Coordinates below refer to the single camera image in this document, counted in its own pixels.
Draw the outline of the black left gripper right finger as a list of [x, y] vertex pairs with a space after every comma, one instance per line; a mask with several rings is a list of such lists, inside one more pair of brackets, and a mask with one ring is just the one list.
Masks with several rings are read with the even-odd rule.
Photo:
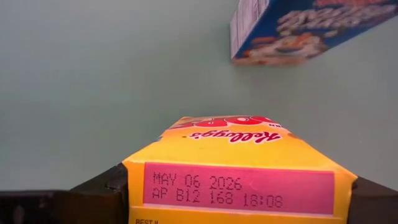
[[397, 224], [397, 191], [358, 177], [353, 184], [348, 224]]

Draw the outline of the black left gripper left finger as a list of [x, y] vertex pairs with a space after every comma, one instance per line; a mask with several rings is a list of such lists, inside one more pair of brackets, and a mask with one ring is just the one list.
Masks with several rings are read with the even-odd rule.
[[118, 164], [70, 190], [2, 190], [1, 223], [127, 223], [127, 187]]

